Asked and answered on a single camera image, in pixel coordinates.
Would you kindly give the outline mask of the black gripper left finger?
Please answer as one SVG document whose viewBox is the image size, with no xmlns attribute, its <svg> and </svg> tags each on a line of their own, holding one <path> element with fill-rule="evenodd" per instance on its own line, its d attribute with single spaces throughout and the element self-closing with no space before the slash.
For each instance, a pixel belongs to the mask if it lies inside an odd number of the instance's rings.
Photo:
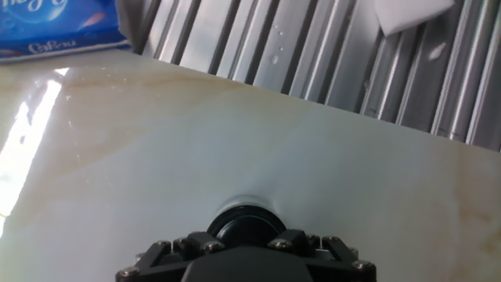
<svg viewBox="0 0 501 282">
<path fill-rule="evenodd" d="M 119 270 L 115 281 L 181 282 L 196 259 L 224 250 L 225 245 L 207 232 L 190 233 L 172 242 L 159 240 L 133 266 Z"/>
</svg>

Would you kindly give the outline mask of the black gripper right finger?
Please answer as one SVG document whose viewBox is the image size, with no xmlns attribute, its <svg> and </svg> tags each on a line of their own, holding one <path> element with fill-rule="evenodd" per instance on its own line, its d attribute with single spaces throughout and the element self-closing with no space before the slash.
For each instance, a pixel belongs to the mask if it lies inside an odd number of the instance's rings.
<svg viewBox="0 0 501 282">
<path fill-rule="evenodd" d="M 336 236 L 320 237 L 303 230 L 285 230 L 268 248 L 299 260 L 311 281 L 376 282 L 374 263 L 360 259 L 355 249 Z"/>
</svg>

